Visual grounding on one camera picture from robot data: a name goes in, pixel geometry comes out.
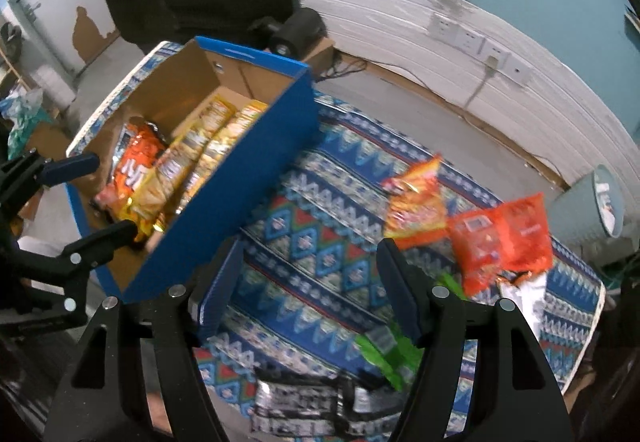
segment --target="red snack bag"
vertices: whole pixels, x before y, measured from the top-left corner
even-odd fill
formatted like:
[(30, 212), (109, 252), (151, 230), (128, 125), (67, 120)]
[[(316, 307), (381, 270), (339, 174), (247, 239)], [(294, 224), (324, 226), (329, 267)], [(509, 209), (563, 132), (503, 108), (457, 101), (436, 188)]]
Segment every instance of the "red snack bag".
[(389, 193), (385, 238), (399, 248), (435, 242), (447, 235), (447, 209), (440, 196), (440, 157), (415, 164), (397, 177), (382, 182)]
[(98, 207), (110, 210), (113, 216), (116, 216), (119, 209), (127, 203), (146, 172), (166, 149), (151, 125), (145, 123), (138, 127), (132, 124), (126, 126), (136, 129), (135, 136), (130, 139), (114, 166), (111, 181), (94, 197)]
[(543, 194), (504, 203), (495, 211), (502, 268), (532, 274), (551, 268), (554, 253)]
[(447, 229), (462, 272), (462, 289), (467, 296), (473, 296), (489, 287), (501, 268), (494, 210), (452, 216), (447, 221)]

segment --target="power cord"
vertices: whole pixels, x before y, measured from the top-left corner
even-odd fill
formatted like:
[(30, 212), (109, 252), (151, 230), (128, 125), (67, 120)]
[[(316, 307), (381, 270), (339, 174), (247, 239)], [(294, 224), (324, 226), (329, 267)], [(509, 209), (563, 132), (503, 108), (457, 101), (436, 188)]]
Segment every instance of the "power cord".
[[(407, 72), (413, 78), (415, 78), (418, 81), (418, 84), (422, 85), (428, 91), (433, 92), (434, 94), (436, 94), (436, 92), (434, 90), (432, 90), (429, 87), (429, 85), (427, 85), (427, 83), (425, 83), (420, 77), (418, 77), (411, 70), (409, 70), (406, 67), (403, 67), (402, 65), (398, 65), (396, 63), (387, 63), (387, 62), (384, 62), (384, 61), (378, 61), (378, 60), (370, 59), (370, 58), (367, 58), (367, 57), (364, 57), (364, 56), (354, 56), (354, 57), (357, 58), (355, 61), (349, 63), (343, 69), (339, 69), (338, 70), (337, 66), (342, 62), (342, 54), (340, 53), (340, 51), (334, 50), (334, 59), (332, 61), (331, 67), (327, 70), (327, 73), (325, 75), (319, 76), (318, 79), (316, 79), (316, 82), (320, 83), (320, 82), (326, 81), (328, 79), (338, 79), (338, 78), (341, 78), (341, 77), (346, 77), (346, 76), (348, 76), (350, 74), (355, 74), (355, 73), (358, 73), (358, 72), (364, 72), (364, 70), (367, 69), (367, 63), (372, 63), (372, 64), (376, 64), (376, 65), (393, 67), (393, 68), (398, 68), (400, 70), (403, 70), (404, 72)], [(507, 144), (501, 142), (500, 140), (496, 139), (493, 135), (491, 135), (490, 133), (487, 133), (485, 130), (483, 130), (479, 126), (475, 125), (474, 123), (469, 121), (468, 118), (467, 118), (470, 115), (470, 112), (468, 110), (469, 105), (480, 94), (480, 91), (486, 85), (487, 81), (489, 79), (491, 79), (493, 76), (495, 76), (495, 73), (498, 71), (497, 67), (498, 67), (498, 60), (495, 57), (490, 56), (487, 59), (486, 63), (484, 64), (484, 77), (480, 81), (479, 85), (476, 86), (476, 89), (471, 94), (471, 96), (465, 101), (465, 104), (462, 106), (462, 111), (463, 111), (462, 118), (465, 120), (465, 122), (469, 126), (475, 128), (476, 130), (478, 130), (481, 133), (484, 133), (487, 137), (492, 139), (494, 142), (497, 142), (498, 144), (500, 144), (504, 148), (506, 148), (509, 151), (511, 151), (515, 156), (517, 156), (520, 159), (522, 159), (525, 162), (525, 164), (530, 165), (529, 161), (526, 158), (524, 158), (519, 152), (517, 152), (516, 150), (514, 150), (513, 148), (511, 148)], [(558, 174), (558, 176), (562, 180), (566, 180), (564, 178), (564, 176), (562, 176), (562, 171), (560, 171), (560, 168), (551, 159), (549, 159), (548, 157), (545, 157), (543, 155), (536, 155), (535, 153), (531, 153), (530, 155), (534, 156), (535, 158), (537, 158), (539, 160), (546, 160), (547, 162), (549, 162), (549, 164), (551, 164), (552, 167), (556, 170), (556, 173)], [(542, 173), (542, 171), (537, 169), (535, 166), (531, 166), (531, 167), (533, 169), (535, 169), (540, 175), (545, 176)]]

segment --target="trash can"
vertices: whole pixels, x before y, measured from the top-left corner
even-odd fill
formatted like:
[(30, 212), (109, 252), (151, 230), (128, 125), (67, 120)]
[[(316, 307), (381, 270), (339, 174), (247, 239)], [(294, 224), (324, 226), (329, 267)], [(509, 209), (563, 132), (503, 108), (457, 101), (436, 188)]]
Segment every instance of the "trash can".
[(599, 165), (554, 200), (546, 213), (551, 234), (564, 244), (576, 245), (619, 237), (625, 201), (616, 178)]

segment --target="patterned tablecloth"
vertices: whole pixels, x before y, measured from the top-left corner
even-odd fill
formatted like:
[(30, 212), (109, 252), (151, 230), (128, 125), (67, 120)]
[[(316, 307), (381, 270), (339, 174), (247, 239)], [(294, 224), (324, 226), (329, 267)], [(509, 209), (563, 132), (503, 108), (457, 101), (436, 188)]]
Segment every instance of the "patterned tablecloth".
[[(81, 152), (132, 88), (179, 49), (163, 43), (149, 54), (98, 108), (68, 154)], [(323, 139), (300, 154), (242, 228), (246, 250), (238, 284), (218, 334), (196, 351), (207, 387), (244, 416), (254, 406), (258, 364), (329, 376), (340, 369), (376, 371), (353, 341), (356, 333), (392, 318), (374, 256), (387, 204), (380, 181), (431, 158), (425, 147), (356, 108), (316, 95)], [(500, 203), (447, 162), (439, 178), (450, 214)], [(540, 344), (564, 391), (600, 317), (604, 286), (567, 248), (553, 245)], [(448, 240), (412, 248), (406, 256), (428, 274), (459, 271)], [(476, 298), (495, 302), (497, 289)], [(475, 354), (475, 342), (468, 342), (449, 434), (465, 425)]]

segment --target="wall switch plate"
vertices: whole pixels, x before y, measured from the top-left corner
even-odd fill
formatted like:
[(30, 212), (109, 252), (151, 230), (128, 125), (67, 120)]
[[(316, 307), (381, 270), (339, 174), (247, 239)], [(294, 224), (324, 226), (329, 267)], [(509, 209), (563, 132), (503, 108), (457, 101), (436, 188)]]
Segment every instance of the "wall switch plate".
[(453, 46), (470, 56), (476, 57), (480, 52), (484, 42), (484, 36), (465, 27), (459, 27)]
[(453, 45), (459, 28), (459, 25), (449, 18), (434, 14), (431, 16), (428, 30), (429, 36), (438, 41), (444, 41), (444, 43)]
[(531, 76), (531, 65), (515, 54), (510, 54), (500, 72), (520, 86), (525, 86)]
[(479, 59), (482, 63), (486, 64), (489, 57), (495, 57), (498, 61), (496, 68), (497, 70), (501, 70), (509, 56), (510, 52), (505, 47), (490, 40), (489, 38), (486, 38), (484, 43), (482, 43), (482, 47), (480, 48), (478, 55), (476, 55), (476, 59)]

